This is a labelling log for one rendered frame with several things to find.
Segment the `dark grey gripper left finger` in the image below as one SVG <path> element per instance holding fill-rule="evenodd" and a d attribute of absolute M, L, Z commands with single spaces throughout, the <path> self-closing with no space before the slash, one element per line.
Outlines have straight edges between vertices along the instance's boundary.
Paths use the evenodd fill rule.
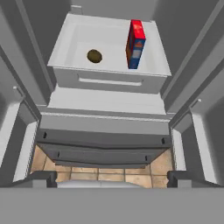
<path fill-rule="evenodd" d="M 56 171 L 35 171 L 23 180 L 13 182 L 11 187 L 22 188 L 51 188 L 57 187 Z"/>

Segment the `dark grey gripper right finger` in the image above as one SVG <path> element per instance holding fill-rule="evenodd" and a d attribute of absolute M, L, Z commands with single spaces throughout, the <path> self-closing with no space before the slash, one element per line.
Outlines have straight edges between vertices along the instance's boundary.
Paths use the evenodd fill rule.
<path fill-rule="evenodd" d="M 168 188 L 221 188 L 221 185 L 197 178 L 189 171 L 168 171 Z"/>

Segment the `grey fridge door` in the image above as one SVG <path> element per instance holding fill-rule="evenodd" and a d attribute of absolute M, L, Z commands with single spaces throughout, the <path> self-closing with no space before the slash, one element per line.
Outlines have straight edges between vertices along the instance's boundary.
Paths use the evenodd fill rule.
<path fill-rule="evenodd" d="M 0 46 L 0 187 L 29 175 L 40 118 L 37 107 Z"/>
<path fill-rule="evenodd" d="M 224 51 L 205 59 L 171 112 L 174 170 L 224 186 Z"/>

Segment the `grey fridge body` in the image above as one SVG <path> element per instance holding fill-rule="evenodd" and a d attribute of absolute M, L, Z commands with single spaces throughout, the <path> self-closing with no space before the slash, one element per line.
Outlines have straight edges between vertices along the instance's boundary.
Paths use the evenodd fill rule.
<path fill-rule="evenodd" d="M 157 94 L 164 115 L 48 107 L 58 87 L 48 61 L 69 13 L 156 23 L 171 71 Z M 224 51 L 224 0 L 0 0 L 0 46 L 41 115 L 37 134 L 49 129 L 167 135 L 171 146 L 154 149 L 172 154 L 172 104 L 207 57 Z M 55 166 L 57 175 L 84 168 Z M 91 169 L 96 175 L 131 175 L 140 168 Z"/>

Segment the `white fridge shelf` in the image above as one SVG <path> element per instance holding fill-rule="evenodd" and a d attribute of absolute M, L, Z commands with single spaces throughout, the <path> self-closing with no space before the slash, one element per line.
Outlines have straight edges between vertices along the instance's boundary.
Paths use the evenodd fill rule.
<path fill-rule="evenodd" d="M 165 106 L 160 94 L 138 94 L 66 87 L 55 88 L 48 107 L 147 115 L 165 114 Z"/>

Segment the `white fridge drawer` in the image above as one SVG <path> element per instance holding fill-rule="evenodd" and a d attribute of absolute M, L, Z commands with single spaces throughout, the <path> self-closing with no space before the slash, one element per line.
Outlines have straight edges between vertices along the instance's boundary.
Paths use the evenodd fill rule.
<path fill-rule="evenodd" d="M 137 69 L 128 69 L 126 44 L 130 21 L 107 17 L 67 14 L 48 66 L 53 68 L 61 88 L 158 94 L 172 75 L 155 22 L 144 22 L 146 37 Z M 91 49 L 102 55 L 92 63 Z M 106 81 L 142 81 L 141 87 L 82 83 L 78 78 Z"/>

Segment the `dark grey freezer drawer front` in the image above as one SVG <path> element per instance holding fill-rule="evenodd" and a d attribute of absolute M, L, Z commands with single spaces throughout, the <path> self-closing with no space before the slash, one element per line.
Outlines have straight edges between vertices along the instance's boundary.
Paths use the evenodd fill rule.
<path fill-rule="evenodd" d="M 94 149 L 72 145 L 39 143 L 38 147 L 56 164 L 84 168 L 143 168 L 165 149 Z"/>
<path fill-rule="evenodd" d="M 169 148 L 172 140 L 167 135 L 104 133 L 91 131 L 41 129 L 37 141 L 44 144 L 77 145 L 99 149 Z"/>

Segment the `brown kiwi fruit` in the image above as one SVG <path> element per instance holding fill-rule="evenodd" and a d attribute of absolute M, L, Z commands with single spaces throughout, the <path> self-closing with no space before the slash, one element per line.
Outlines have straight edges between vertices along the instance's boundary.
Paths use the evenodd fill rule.
<path fill-rule="evenodd" d="M 102 61 L 102 54 L 95 50 L 95 49 L 91 49 L 88 53 L 87 53 L 87 58 L 92 62 L 92 63 L 100 63 Z"/>

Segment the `red and blue carton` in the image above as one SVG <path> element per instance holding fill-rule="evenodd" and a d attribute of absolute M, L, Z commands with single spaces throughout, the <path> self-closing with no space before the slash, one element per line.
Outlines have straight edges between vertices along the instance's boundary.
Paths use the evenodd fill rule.
<path fill-rule="evenodd" d="M 146 41 L 144 27 L 141 20 L 132 19 L 126 44 L 126 58 L 128 69 L 137 69 Z"/>

